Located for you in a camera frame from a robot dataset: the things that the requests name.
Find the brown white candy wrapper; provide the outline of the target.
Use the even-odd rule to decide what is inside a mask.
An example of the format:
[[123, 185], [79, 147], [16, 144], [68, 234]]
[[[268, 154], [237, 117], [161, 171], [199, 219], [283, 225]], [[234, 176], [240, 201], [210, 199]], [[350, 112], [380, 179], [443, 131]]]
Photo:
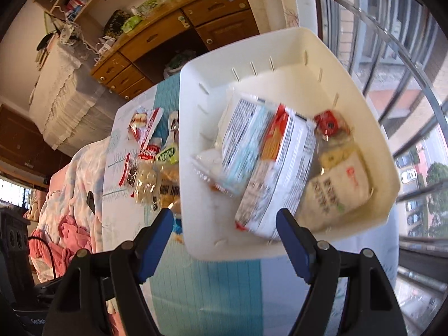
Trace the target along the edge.
[[167, 144], [171, 145], [178, 142], [178, 111], [169, 114], [169, 134]]

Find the pastel floral blanket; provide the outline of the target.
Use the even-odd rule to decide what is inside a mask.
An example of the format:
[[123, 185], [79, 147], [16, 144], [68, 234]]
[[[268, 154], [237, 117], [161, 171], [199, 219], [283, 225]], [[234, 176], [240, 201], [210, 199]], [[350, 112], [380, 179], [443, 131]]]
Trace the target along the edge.
[[[80, 227], [90, 233], [92, 253], [103, 251], [102, 189], [108, 146], [109, 138], [106, 138], [78, 150], [64, 168], [64, 177], [59, 182], [58, 189], [47, 194], [36, 229], [44, 230], [52, 241], [59, 240], [57, 227], [62, 217], [71, 215]], [[95, 213], [92, 213], [87, 206], [89, 191], [94, 194]], [[31, 259], [31, 261], [40, 282], [56, 277], [54, 271], [43, 260]]]

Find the beige soda cracker pack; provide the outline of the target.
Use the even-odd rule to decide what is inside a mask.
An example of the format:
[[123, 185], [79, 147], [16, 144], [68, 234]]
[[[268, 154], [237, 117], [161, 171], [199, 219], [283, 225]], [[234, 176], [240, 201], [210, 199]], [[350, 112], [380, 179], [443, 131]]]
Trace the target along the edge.
[[368, 173], [354, 152], [323, 174], [310, 179], [296, 216], [300, 226], [320, 231], [342, 221], [373, 194]]

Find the green snack packet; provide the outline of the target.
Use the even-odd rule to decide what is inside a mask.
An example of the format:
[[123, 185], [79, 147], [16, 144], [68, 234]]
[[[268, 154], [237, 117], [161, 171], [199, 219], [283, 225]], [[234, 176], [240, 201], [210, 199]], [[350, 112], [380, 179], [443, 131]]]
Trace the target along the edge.
[[156, 161], [163, 164], [175, 165], [178, 163], [178, 144], [166, 145], [156, 156]]

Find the clear bag yellow puffs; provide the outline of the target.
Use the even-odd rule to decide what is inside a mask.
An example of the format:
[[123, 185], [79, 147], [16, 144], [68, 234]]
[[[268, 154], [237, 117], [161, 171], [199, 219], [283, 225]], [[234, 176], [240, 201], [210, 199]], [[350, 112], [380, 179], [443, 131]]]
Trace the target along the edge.
[[318, 162], [327, 170], [347, 160], [352, 153], [360, 154], [358, 145], [353, 140], [325, 141], [318, 143]]

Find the white plastic storage bin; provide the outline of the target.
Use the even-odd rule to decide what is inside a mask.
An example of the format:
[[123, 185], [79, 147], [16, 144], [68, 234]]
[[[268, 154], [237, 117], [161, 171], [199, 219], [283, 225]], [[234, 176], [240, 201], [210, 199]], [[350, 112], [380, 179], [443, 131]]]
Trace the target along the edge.
[[386, 138], [308, 29], [254, 36], [187, 63], [179, 117], [181, 217], [195, 259], [284, 254], [281, 209], [325, 241], [388, 220], [400, 185]]

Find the red small cookies pack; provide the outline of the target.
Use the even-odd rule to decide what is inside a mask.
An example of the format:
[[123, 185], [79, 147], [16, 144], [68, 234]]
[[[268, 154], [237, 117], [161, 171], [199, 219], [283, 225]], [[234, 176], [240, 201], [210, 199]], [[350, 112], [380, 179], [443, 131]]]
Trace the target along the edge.
[[144, 148], [140, 150], [137, 157], [143, 161], [154, 162], [162, 147], [162, 139], [153, 137]]

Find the wooden desk with drawers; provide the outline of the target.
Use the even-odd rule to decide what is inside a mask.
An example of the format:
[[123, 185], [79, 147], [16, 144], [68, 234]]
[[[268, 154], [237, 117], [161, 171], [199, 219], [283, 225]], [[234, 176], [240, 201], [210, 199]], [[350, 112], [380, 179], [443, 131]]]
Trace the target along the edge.
[[90, 74], [129, 100], [160, 83], [182, 54], [203, 55], [258, 33], [248, 0], [173, 0], [123, 34]]

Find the clear bag golden biscuits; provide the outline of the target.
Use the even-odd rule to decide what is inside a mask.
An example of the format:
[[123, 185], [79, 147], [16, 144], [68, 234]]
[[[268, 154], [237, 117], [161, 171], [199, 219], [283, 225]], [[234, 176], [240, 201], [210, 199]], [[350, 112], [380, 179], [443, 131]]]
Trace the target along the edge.
[[181, 198], [178, 164], [162, 164], [157, 167], [157, 185], [153, 192], [152, 208], [157, 213], [170, 209], [174, 216], [181, 217]]

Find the blue cream snack pouch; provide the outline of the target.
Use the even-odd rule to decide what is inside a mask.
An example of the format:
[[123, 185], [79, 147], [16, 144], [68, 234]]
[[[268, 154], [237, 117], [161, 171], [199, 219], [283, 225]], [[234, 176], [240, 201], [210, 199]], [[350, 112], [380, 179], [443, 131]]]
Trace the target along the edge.
[[191, 163], [199, 177], [207, 182], [210, 188], [230, 195], [231, 192], [225, 183], [222, 157], [220, 150], [208, 149], [191, 157]]

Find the pink cloth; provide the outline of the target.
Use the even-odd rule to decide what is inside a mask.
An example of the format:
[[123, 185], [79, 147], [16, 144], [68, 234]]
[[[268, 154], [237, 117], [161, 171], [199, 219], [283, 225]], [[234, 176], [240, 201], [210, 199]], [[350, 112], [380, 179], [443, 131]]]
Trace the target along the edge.
[[44, 230], [36, 229], [29, 240], [30, 258], [40, 259], [54, 271], [56, 277], [65, 274], [78, 250], [93, 252], [90, 233], [80, 227], [75, 218], [65, 215], [57, 227], [59, 240], [52, 241]]

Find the black smartphone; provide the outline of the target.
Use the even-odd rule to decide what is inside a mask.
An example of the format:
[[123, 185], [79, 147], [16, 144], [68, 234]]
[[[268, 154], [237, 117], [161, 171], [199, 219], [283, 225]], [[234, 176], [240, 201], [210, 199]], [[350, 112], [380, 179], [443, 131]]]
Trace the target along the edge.
[[94, 194], [91, 191], [89, 191], [87, 193], [86, 202], [87, 202], [87, 206], [91, 210], [91, 212], [95, 213], [96, 212], [96, 207], [95, 207], [95, 201], [94, 201]]

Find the clear bag pale cookies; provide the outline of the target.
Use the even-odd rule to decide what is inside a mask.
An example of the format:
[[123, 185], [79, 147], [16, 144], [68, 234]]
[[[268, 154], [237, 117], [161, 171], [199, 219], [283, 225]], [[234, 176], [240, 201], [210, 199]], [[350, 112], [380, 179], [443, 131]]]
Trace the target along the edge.
[[134, 198], [139, 204], [149, 204], [157, 186], [158, 173], [151, 162], [141, 162], [137, 169]]

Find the Lipo cookies red white bag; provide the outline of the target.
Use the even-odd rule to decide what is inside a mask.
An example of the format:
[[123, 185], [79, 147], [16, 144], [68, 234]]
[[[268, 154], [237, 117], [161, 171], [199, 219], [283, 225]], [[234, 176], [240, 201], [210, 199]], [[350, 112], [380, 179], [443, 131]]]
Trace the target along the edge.
[[163, 117], [163, 108], [146, 109], [139, 107], [132, 115], [128, 125], [128, 135], [144, 149], [152, 138], [158, 124]]

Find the red zip clear bag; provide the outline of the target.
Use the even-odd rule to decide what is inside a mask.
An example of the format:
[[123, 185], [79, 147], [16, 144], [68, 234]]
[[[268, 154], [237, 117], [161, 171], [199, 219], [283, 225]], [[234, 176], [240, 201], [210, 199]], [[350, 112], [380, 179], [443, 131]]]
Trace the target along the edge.
[[133, 188], [136, 181], [138, 170], [138, 161], [136, 156], [132, 153], [128, 153], [125, 158], [125, 164], [118, 186]]

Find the clear pale blue wafer pack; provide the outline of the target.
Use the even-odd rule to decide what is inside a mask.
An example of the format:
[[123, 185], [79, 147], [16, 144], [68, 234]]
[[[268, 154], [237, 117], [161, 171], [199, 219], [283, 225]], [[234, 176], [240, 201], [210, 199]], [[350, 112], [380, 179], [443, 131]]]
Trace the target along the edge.
[[276, 102], [247, 93], [228, 95], [216, 138], [221, 152], [219, 182], [226, 192], [234, 196], [244, 193], [278, 107]]

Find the white lace cover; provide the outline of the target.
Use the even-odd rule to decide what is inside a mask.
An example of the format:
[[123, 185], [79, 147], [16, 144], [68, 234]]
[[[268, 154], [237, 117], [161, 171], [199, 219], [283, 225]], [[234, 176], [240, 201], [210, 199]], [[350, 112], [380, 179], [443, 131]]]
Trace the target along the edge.
[[29, 116], [44, 141], [69, 156], [108, 137], [126, 103], [90, 75], [93, 66], [85, 46], [56, 42], [30, 94]]

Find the blue white biscuit pack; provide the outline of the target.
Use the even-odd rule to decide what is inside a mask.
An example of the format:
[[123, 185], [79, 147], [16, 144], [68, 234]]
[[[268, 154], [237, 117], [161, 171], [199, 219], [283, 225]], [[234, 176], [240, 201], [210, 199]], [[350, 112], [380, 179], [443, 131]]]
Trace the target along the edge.
[[237, 229], [279, 240], [276, 215], [298, 209], [317, 144], [314, 131], [312, 120], [284, 105], [277, 108], [235, 215]]

